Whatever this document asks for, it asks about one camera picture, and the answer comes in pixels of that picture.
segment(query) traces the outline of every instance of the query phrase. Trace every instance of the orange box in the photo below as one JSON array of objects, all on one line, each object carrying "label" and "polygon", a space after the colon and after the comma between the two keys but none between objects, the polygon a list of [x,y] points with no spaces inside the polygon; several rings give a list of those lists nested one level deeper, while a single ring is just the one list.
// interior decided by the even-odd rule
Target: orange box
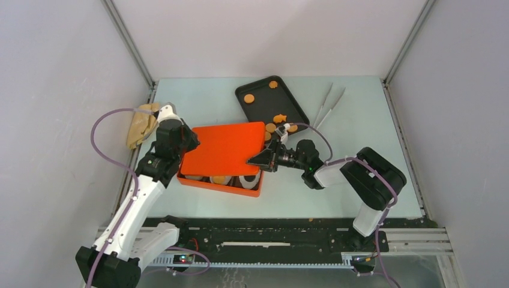
[{"label": "orange box", "polygon": [[187,179],[187,176],[247,176],[257,175],[260,168],[246,162],[264,148],[265,124],[250,122],[242,124],[196,127],[200,145],[182,159],[177,179],[182,185],[258,197],[264,178],[261,172],[258,188],[214,184]]}]

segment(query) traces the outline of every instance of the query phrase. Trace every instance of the light blue table surface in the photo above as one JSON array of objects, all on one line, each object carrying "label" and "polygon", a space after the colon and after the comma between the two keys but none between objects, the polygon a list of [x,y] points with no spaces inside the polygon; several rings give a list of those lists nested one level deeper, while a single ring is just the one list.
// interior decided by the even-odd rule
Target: light blue table surface
[{"label": "light blue table surface", "polygon": [[[172,102],[177,114],[192,127],[247,122],[235,88],[260,78],[162,79],[155,102]],[[410,181],[382,85],[377,77],[283,77],[311,123],[330,83],[334,87],[325,109],[332,105],[341,87],[346,92],[336,109],[321,126],[329,140],[334,159],[355,155],[370,146],[405,174],[408,184],[399,196],[389,217],[420,217],[421,211]],[[300,139],[312,139],[321,158],[328,157],[327,146],[311,130],[291,136],[286,146],[294,148]],[[144,155],[155,133],[142,145]],[[280,167],[276,173],[265,173],[258,198],[181,185],[176,178],[149,212],[149,217],[227,218],[331,218],[355,217],[361,205],[349,184],[324,190],[311,190],[301,179],[302,171]]]}]

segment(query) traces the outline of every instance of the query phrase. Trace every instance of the box lid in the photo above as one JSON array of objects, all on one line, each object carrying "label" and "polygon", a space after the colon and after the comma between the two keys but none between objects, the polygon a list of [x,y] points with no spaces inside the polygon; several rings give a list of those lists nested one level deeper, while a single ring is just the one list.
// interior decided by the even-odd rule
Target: box lid
[{"label": "box lid", "polygon": [[193,131],[200,145],[184,155],[183,175],[240,176],[260,170],[246,162],[264,147],[263,122],[195,127]]}]

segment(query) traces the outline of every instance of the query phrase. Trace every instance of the robotic arm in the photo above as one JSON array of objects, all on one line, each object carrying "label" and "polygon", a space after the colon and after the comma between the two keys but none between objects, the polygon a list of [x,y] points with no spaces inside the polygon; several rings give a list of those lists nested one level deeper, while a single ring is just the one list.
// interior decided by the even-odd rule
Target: robotic arm
[{"label": "robotic arm", "polygon": [[[313,141],[300,140],[296,150],[287,149],[290,124],[278,127],[279,139],[273,139],[258,155],[248,160],[248,164],[259,166],[267,172],[276,172],[279,165],[301,169],[302,179],[311,189],[323,189],[335,184],[350,183],[355,192],[363,200],[351,231],[351,245],[360,249],[373,238],[373,232],[386,213],[387,206],[394,198],[388,188],[360,163],[341,161],[336,164],[324,164]],[[372,148],[365,147],[357,153],[357,159],[375,169],[394,189],[396,194],[406,185],[404,174],[380,156]]]},{"label": "robotic arm", "polygon": [[155,116],[158,122],[156,140],[136,169],[138,191],[134,191],[132,182],[120,209],[104,233],[92,248],[81,247],[76,254],[78,267],[87,281],[93,263],[103,251],[92,281],[97,288],[135,287],[141,271],[161,251],[175,245],[179,239],[178,227],[171,223],[160,223],[133,246],[149,209],[178,172],[182,155],[199,145],[196,134],[175,114],[172,104],[163,106]]}]

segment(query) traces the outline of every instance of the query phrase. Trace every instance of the baking tray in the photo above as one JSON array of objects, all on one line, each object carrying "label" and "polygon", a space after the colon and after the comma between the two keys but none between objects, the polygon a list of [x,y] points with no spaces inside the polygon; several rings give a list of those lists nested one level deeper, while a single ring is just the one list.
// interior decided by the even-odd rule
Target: baking tray
[{"label": "baking tray", "polygon": [[[277,82],[276,88],[270,88],[271,81]],[[244,102],[246,94],[253,94],[254,102],[247,104]],[[286,121],[276,124],[276,126],[284,123],[303,122],[309,124],[309,119],[302,110],[299,103],[295,100],[286,86],[285,82],[279,76],[270,76],[262,80],[258,80],[246,85],[242,85],[235,90],[235,96],[244,111],[249,122],[264,122],[266,124],[273,123],[276,115],[286,115]],[[295,134],[305,130],[307,127],[299,126]]]}]

